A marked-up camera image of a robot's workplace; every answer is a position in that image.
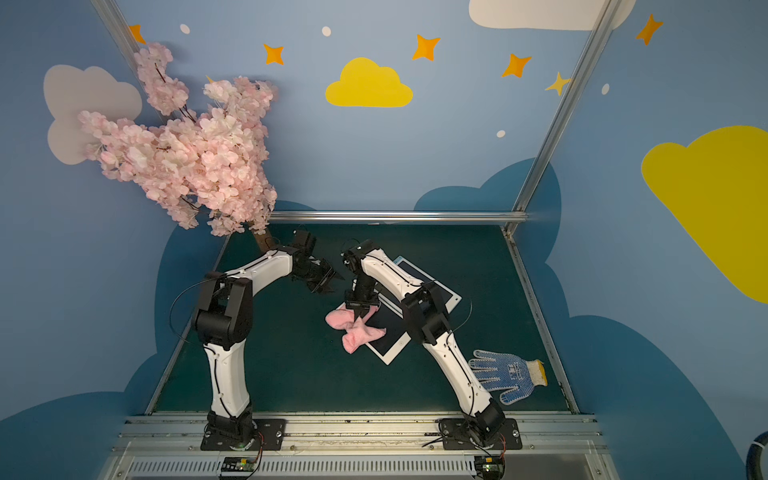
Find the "blue-edged white drawing tablet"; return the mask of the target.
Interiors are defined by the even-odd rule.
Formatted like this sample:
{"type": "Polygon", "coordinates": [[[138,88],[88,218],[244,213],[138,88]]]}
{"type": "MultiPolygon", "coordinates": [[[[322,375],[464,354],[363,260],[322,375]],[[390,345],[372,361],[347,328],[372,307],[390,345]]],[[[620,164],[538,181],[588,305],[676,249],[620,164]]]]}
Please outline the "blue-edged white drawing tablet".
{"type": "Polygon", "coordinates": [[[457,294],[456,292],[448,288],[442,282],[436,280],[433,276],[426,273],[424,270],[422,270],[421,268],[413,264],[408,259],[402,256],[398,256],[394,260],[394,264],[399,266],[402,270],[404,270],[409,275],[423,282],[434,281],[440,290],[441,297],[445,303],[445,307],[448,313],[451,313],[461,302],[462,297],[459,294],[457,294]]]}

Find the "pink cloth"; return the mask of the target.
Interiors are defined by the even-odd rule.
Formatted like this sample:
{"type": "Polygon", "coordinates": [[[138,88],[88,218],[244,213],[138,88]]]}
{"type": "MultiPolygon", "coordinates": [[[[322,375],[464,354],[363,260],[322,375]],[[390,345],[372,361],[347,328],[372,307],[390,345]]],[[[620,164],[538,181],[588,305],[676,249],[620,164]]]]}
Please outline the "pink cloth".
{"type": "Polygon", "coordinates": [[[360,346],[381,339],[386,330],[367,325],[368,320],[378,312],[377,306],[372,306],[364,316],[358,316],[354,310],[340,307],[325,316],[326,323],[335,330],[344,331],[342,345],[344,350],[352,354],[360,346]]]}

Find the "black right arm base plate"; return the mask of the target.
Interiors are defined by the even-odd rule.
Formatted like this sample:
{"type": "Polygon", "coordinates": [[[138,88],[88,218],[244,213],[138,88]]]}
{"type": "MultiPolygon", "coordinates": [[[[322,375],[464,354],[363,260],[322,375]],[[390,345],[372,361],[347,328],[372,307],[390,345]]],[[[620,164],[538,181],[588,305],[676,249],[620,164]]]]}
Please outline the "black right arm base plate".
{"type": "Polygon", "coordinates": [[[523,442],[518,423],[506,418],[496,430],[482,433],[473,429],[463,418],[441,418],[437,422],[445,450],[522,450],[523,442]]]}

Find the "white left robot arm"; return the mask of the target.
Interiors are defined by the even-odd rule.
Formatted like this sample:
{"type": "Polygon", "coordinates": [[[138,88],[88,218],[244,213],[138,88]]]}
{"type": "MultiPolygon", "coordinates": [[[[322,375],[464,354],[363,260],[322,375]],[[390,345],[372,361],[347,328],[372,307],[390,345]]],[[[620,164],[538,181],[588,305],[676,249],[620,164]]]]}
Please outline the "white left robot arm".
{"type": "Polygon", "coordinates": [[[203,451],[246,451],[260,439],[246,386],[245,343],[253,326],[253,298],[273,282],[290,277],[313,293],[328,293],[336,271],[314,256],[317,238],[294,232],[257,259],[202,281],[193,329],[208,359],[212,402],[201,443],[203,451]]]}

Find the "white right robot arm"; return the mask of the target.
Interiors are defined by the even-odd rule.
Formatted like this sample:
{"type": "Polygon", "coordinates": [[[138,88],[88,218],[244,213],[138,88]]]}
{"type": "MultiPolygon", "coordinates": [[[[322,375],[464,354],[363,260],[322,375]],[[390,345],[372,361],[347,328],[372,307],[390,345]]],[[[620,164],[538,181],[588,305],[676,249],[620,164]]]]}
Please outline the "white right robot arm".
{"type": "Polygon", "coordinates": [[[450,383],[465,421],[465,435],[479,446],[490,445],[505,414],[462,355],[436,282],[409,274],[370,240],[344,251],[342,258],[355,278],[354,288],[345,293],[345,305],[356,314],[366,314],[378,305],[379,293],[393,295],[410,338],[430,353],[450,383]]]}

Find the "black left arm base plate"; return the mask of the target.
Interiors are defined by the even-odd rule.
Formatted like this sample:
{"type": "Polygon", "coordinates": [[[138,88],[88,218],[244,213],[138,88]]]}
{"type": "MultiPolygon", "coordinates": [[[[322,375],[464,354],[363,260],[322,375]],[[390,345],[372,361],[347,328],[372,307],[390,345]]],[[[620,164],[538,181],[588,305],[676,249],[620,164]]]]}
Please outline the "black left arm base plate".
{"type": "Polygon", "coordinates": [[[279,451],[285,436],[285,419],[214,415],[208,419],[200,444],[202,451],[279,451]]]}

